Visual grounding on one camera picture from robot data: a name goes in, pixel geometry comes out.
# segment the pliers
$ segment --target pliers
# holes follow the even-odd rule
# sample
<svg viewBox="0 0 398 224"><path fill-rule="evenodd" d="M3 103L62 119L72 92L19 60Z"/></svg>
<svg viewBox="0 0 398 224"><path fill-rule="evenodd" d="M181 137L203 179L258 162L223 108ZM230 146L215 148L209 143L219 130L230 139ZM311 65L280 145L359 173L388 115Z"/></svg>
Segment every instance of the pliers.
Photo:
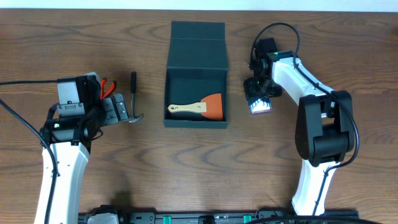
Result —
<svg viewBox="0 0 398 224"><path fill-rule="evenodd" d="M112 92L114 91L114 89L116 89L116 82L112 81L111 88L104 94L105 83L106 83L106 78L103 78L101 80L101 97L100 97L101 100L110 96L112 94Z"/></svg>

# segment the orange blade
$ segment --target orange blade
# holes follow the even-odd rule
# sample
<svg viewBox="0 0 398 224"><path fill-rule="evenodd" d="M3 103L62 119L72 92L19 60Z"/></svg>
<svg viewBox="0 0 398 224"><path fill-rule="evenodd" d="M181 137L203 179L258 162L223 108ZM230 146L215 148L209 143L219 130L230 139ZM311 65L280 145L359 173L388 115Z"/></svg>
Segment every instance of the orange blade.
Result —
<svg viewBox="0 0 398 224"><path fill-rule="evenodd" d="M204 117L216 121L223 120L223 101L221 99L221 93L206 96L201 99L201 102L206 103L206 112L202 112Z"/></svg>

